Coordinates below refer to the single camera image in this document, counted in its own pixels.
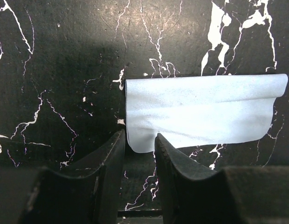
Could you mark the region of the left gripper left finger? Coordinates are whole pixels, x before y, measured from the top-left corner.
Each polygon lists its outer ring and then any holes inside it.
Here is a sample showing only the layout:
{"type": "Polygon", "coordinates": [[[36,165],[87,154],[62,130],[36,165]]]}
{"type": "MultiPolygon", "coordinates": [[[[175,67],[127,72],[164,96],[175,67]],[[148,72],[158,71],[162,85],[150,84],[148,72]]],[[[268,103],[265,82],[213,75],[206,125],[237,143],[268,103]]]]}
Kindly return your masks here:
{"type": "Polygon", "coordinates": [[[114,224],[125,131],[97,150],[53,171],[0,168],[0,224],[114,224]]]}

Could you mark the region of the blue cleaning cloth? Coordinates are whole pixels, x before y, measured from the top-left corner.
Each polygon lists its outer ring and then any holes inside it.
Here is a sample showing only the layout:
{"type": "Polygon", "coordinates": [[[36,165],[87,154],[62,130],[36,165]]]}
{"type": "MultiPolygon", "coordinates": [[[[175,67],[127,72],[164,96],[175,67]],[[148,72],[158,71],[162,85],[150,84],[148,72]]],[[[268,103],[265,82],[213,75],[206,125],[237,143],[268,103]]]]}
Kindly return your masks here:
{"type": "Polygon", "coordinates": [[[128,144],[152,152],[158,133],[176,148],[259,140],[287,84],[286,74],[128,79],[128,144]]]}

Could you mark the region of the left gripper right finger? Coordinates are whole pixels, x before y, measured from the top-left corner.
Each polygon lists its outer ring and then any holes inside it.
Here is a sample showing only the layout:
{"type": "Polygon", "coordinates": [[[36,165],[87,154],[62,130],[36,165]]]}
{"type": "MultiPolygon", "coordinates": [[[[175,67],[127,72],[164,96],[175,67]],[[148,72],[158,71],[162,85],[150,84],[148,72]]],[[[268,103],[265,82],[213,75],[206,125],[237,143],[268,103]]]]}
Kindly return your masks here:
{"type": "Polygon", "coordinates": [[[207,168],[155,138],[165,224],[289,224],[289,166],[207,168]]]}

